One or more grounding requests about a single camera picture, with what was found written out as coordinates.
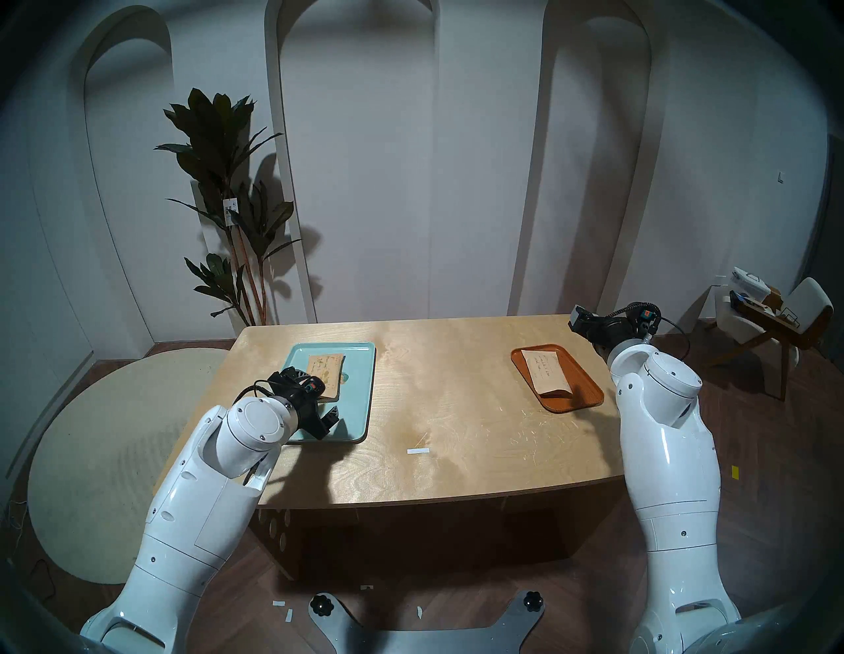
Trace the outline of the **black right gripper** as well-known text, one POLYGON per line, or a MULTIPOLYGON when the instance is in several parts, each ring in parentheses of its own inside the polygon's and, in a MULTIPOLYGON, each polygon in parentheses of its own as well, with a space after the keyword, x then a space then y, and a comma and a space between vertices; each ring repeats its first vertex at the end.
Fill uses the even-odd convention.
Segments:
POLYGON ((662 312, 652 303, 630 303, 604 316, 576 305, 570 314, 569 328, 592 344, 604 360, 609 360, 620 345, 625 349, 649 343, 661 321, 662 312))

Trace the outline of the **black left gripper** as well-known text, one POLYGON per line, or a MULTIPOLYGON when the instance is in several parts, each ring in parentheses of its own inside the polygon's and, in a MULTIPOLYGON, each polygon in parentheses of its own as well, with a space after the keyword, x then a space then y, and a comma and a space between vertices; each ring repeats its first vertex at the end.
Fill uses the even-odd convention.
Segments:
POLYGON ((330 425, 339 422, 338 406, 331 407, 324 415, 320 414, 318 400, 326 389, 320 378, 295 368, 285 368, 270 375, 267 382, 272 395, 285 400, 295 411, 298 429, 313 439, 325 439, 330 425))

